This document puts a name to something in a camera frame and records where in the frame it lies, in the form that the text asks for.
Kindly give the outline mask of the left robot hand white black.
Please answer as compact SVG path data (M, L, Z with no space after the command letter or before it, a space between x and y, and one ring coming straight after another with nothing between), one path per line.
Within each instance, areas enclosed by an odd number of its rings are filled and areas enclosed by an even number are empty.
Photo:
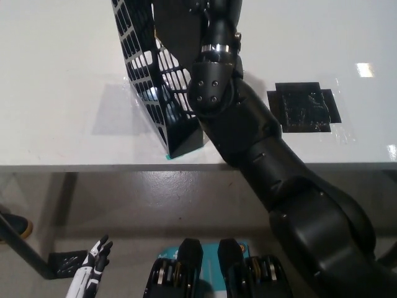
M108 256L112 245L113 241L104 235L88 251L71 281L66 298L95 298L104 269L109 264Z

